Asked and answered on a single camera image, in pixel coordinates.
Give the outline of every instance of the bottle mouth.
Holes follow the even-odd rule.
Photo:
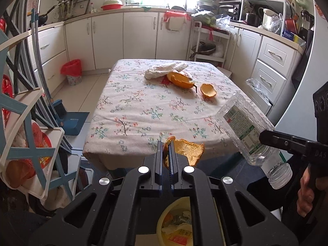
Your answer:
[[[293,172],[288,163],[277,166],[269,175],[269,183],[275,189],[285,186],[292,178]]]

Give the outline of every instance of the crumpled white plastic bag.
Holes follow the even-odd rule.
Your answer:
[[[184,62],[173,62],[165,65],[153,65],[150,69],[145,72],[146,79],[154,79],[167,75],[173,70],[178,72],[188,67],[188,64]]]

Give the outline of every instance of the drawer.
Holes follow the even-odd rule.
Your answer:
[[[269,37],[263,37],[258,59],[288,77],[296,50]]]
[[[67,55],[66,51],[64,51],[42,65],[50,93],[52,93],[63,82],[63,80],[65,80],[65,75],[60,74],[60,69],[66,62]],[[39,86],[42,86],[38,71],[35,70],[34,74]]]
[[[255,90],[253,90],[246,84],[243,85],[241,90],[257,105],[257,107],[263,112],[263,114],[268,114],[272,106],[271,103],[269,103],[266,99],[264,99]]]
[[[260,60],[256,61],[252,78],[260,82],[267,90],[269,100],[275,104],[285,85],[286,79]]]
[[[30,51],[32,67],[36,69],[36,63],[33,53],[33,45],[31,36],[28,37],[28,49]],[[42,30],[39,32],[39,49],[41,62],[44,64],[52,57],[65,50],[64,27],[59,26]]]

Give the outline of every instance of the red bag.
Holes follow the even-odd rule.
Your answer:
[[[78,77],[82,75],[81,60],[75,59],[64,64],[60,70],[61,74]]]

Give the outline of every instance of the cabinet handle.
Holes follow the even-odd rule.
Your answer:
[[[235,45],[235,38],[236,38],[237,34],[234,33],[232,36],[232,45]]]
[[[240,42],[241,42],[241,34],[238,35],[238,39],[237,39],[237,47],[240,46]]]
[[[282,61],[282,57],[280,55],[277,55],[275,52],[268,50],[269,54],[272,54],[276,57],[279,57],[279,59]]]
[[[47,48],[48,46],[49,46],[49,44],[46,44],[46,45],[44,45],[44,46],[40,47],[40,49],[44,49],[44,48]]]
[[[268,84],[268,85],[270,86],[270,88],[272,88],[272,84],[271,84],[270,82],[266,81],[266,79],[263,78],[261,75],[260,75],[260,79],[261,79],[262,81],[264,81],[266,84]]]
[[[50,78],[47,78],[47,80],[51,79],[52,77],[54,77],[56,75],[56,73],[54,73]]]

